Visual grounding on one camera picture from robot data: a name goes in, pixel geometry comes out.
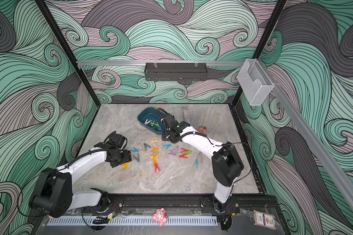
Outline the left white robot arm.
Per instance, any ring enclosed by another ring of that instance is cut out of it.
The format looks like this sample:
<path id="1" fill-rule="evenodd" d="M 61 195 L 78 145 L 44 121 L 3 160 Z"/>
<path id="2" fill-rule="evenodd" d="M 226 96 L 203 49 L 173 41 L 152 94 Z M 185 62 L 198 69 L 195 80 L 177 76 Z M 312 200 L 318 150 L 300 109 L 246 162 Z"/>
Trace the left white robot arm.
<path id="1" fill-rule="evenodd" d="M 94 208 L 106 212 L 110 200 L 108 192 L 92 188 L 89 192 L 73 192 L 73 184 L 101 163 L 112 168 L 132 161 L 131 152 L 114 146 L 98 143 L 88 152 L 58 168 L 46 168 L 39 175 L 30 196 L 29 207 L 59 218 L 67 211 L 79 208 Z"/>

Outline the white clothespin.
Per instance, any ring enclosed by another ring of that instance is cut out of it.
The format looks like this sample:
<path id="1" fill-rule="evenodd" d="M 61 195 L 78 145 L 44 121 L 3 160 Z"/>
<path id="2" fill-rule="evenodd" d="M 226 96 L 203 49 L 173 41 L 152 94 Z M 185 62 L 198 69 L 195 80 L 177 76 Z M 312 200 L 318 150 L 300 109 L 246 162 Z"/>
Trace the white clothespin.
<path id="1" fill-rule="evenodd" d="M 144 124 L 145 124 L 145 125 L 148 125 L 148 124 L 151 123 L 151 122 L 152 122 L 152 120 L 146 119 L 146 121 L 144 122 Z"/>

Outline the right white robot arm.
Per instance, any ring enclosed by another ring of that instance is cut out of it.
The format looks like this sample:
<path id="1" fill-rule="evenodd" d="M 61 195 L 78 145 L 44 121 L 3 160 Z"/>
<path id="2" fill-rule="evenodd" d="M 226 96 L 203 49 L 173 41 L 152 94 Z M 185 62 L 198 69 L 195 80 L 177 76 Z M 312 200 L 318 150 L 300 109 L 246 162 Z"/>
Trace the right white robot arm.
<path id="1" fill-rule="evenodd" d="M 162 139 L 173 144 L 183 142 L 196 148 L 211 160 L 213 175 L 217 180 L 214 193 L 215 201 L 225 204 L 232 193 L 233 185 L 239 179 L 244 164 L 234 143 L 222 143 L 198 132 L 189 123 L 178 122 L 173 115 L 162 108 L 157 109 L 164 125 Z"/>

